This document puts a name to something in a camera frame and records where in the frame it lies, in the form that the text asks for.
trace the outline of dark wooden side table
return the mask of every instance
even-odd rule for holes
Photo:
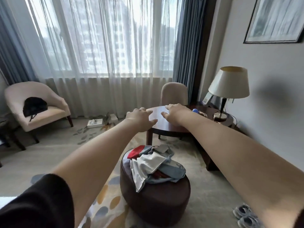
[[[2,143],[0,145],[5,145],[6,147],[10,147],[10,144],[8,143],[6,136],[10,138],[21,150],[26,150],[24,145],[18,140],[16,135],[14,134],[14,131],[10,127],[9,121],[5,120],[0,122],[0,140]]]
[[[207,114],[207,118],[210,120],[213,120],[213,114],[217,112],[217,109],[210,108],[203,105],[188,105],[189,109],[198,109],[199,111],[204,112]],[[150,110],[153,110],[153,113],[149,116],[149,119],[158,119],[158,122],[147,131],[146,134],[146,145],[152,145],[152,137],[153,134],[168,136],[168,137],[186,137],[186,136],[192,136],[192,134],[184,127],[182,126],[174,126],[171,125],[166,119],[164,119],[161,115],[162,111],[168,112],[168,110],[164,106],[158,106],[150,108]],[[227,115],[226,121],[221,122],[224,126],[231,127],[233,124],[233,117],[231,115]],[[212,161],[208,153],[204,150],[204,148],[199,144],[199,142],[193,137],[195,145],[197,146],[197,149],[199,150],[201,156],[204,159],[204,162],[206,163],[206,169],[208,171],[215,171],[219,170],[218,167],[215,165],[215,163]]]

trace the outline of person's left hand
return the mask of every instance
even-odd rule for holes
[[[135,124],[139,132],[145,132],[157,123],[157,119],[149,120],[152,110],[146,110],[144,107],[134,109],[133,112],[127,112],[126,120]]]

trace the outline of framed picture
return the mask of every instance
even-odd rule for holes
[[[304,0],[256,0],[244,43],[300,42]]]

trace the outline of beige carpet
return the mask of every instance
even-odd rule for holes
[[[60,120],[39,128],[36,130],[39,144],[35,144],[21,129],[18,130],[16,135],[27,150],[19,151],[14,145],[11,148],[0,147],[0,160],[3,164],[0,168],[0,197],[19,195],[31,185],[31,181],[35,182],[39,178],[39,174],[49,172],[83,143],[109,129],[108,127],[86,129],[87,122],[88,120],[83,118],[74,119],[74,127],[70,128],[67,120]],[[126,151],[145,144],[145,140],[145,133],[137,134],[127,145]],[[193,142],[190,139],[179,140],[164,136],[159,140],[158,136],[154,135],[153,145],[161,143],[168,144],[175,152],[173,159],[186,168],[191,183],[188,206],[183,218],[175,227],[238,227],[232,208],[241,205],[242,199],[221,173],[212,173],[205,169],[205,164]],[[103,209],[108,207],[111,209],[110,204],[113,204],[113,201],[114,204],[116,203],[119,185],[115,182],[118,180],[119,165],[115,167],[107,182],[109,190],[101,194],[103,198],[97,203]],[[118,203],[124,205],[123,199],[118,200]],[[119,224],[117,228],[129,228],[134,225],[133,220],[131,222],[128,220],[128,217],[134,216],[132,213],[129,209],[123,225]],[[150,227],[144,223],[140,224],[139,221],[136,223],[138,227]],[[115,222],[111,222],[110,219],[102,220],[99,224],[97,227],[100,228],[115,227]]]

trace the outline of black bag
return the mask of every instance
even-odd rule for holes
[[[37,114],[47,110],[47,102],[41,98],[29,97],[25,99],[23,114],[25,117],[31,116],[31,121]]]

